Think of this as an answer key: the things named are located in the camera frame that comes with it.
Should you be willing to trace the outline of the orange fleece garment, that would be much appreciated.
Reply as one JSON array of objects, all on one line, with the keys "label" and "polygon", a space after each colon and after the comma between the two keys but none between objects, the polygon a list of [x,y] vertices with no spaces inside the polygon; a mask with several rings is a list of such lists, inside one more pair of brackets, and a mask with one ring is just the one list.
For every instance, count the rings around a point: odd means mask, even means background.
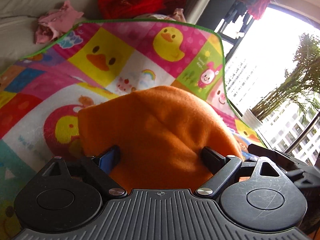
[{"label": "orange fleece garment", "polygon": [[172,86],[159,86],[84,108],[78,113],[85,155],[112,146],[120,161],[110,177],[125,190],[195,190],[212,173],[200,158],[208,146],[221,155],[242,156],[241,148],[213,108]]}]

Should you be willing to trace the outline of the hanging red clothes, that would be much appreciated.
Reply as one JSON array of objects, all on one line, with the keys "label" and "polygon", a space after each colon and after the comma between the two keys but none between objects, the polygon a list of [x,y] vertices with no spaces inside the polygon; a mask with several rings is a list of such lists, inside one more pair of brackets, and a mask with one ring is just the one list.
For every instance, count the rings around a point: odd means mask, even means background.
[{"label": "hanging red clothes", "polygon": [[247,12],[253,17],[254,20],[261,19],[264,14],[266,8],[270,4],[272,0],[238,0],[242,2]]}]

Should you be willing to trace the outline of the potted green plant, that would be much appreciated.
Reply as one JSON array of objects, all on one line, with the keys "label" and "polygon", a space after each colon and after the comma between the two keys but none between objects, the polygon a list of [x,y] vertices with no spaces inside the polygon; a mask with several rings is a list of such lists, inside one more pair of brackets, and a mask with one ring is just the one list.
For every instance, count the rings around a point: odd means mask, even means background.
[{"label": "potted green plant", "polygon": [[285,72],[285,81],[242,115],[241,120],[250,128],[259,128],[282,105],[294,104],[304,114],[308,109],[319,111],[319,37],[303,33],[299,40],[293,58],[296,67]]}]

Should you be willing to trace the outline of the colourful cartoon play mat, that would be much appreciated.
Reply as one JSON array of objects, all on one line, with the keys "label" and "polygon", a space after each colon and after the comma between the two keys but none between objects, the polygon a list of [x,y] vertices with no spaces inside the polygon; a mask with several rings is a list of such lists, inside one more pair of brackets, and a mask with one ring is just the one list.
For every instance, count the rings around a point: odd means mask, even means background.
[{"label": "colourful cartoon play mat", "polygon": [[248,156],[262,145],[225,93],[219,35],[172,21],[89,21],[1,74],[1,239],[20,232],[13,203],[53,156],[81,155],[80,110],[137,90],[174,86],[209,103]]}]

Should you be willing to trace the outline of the pink crumpled baby garment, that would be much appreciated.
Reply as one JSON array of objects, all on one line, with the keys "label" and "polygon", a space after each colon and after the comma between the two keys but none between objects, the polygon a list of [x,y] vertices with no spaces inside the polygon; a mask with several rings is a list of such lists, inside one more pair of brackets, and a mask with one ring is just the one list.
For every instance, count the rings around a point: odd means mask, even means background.
[{"label": "pink crumpled baby garment", "polygon": [[44,44],[61,37],[83,15],[83,12],[75,10],[71,2],[66,0],[60,9],[50,10],[45,15],[39,17],[34,34],[35,44]]}]

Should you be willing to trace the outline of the small pink object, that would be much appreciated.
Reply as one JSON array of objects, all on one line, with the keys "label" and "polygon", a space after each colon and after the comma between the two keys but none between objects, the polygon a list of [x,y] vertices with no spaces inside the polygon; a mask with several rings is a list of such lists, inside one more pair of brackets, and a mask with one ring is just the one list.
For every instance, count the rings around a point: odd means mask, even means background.
[{"label": "small pink object", "polygon": [[171,15],[171,18],[178,22],[183,22],[186,23],[185,16],[183,14],[183,9],[182,8],[176,8],[174,13]]}]

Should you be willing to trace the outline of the grey covered sofa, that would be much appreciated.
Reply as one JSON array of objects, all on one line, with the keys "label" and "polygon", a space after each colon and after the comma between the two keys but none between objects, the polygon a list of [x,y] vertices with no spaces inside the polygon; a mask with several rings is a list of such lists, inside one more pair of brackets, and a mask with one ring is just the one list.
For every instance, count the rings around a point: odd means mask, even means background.
[{"label": "grey covered sofa", "polygon": [[34,43],[37,19],[65,1],[84,15],[78,22],[100,18],[98,0],[1,0],[1,72],[18,59],[33,54],[45,44]]}]

